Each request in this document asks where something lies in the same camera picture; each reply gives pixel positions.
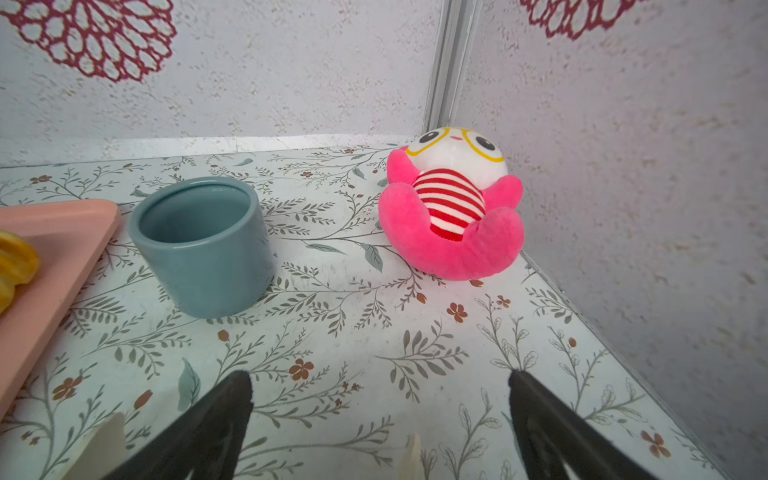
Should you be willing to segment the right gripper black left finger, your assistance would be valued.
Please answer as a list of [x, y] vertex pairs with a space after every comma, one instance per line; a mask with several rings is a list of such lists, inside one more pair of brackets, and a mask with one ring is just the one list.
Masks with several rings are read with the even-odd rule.
[[252, 383], [230, 373], [108, 479], [232, 479], [249, 423]]

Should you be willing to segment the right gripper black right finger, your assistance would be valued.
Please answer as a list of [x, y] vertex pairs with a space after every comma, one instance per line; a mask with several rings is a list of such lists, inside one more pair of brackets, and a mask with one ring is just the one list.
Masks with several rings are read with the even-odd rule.
[[531, 374], [514, 370], [508, 385], [511, 425], [530, 479], [654, 478]]

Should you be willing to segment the steel tongs cream tips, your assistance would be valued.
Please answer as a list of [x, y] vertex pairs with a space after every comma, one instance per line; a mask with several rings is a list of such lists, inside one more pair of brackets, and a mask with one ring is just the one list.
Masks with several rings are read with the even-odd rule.
[[[125, 416], [112, 414], [75, 445], [74, 459], [57, 479], [102, 479], [126, 459]], [[410, 434], [395, 479], [425, 479], [421, 464], [421, 438]]]

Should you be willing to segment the yellow ridged bread roll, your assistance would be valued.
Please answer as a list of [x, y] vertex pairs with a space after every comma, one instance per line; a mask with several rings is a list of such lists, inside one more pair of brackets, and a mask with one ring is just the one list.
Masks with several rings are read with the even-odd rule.
[[28, 284], [39, 269], [36, 250], [20, 236], [1, 232], [1, 313], [12, 304], [18, 285]]

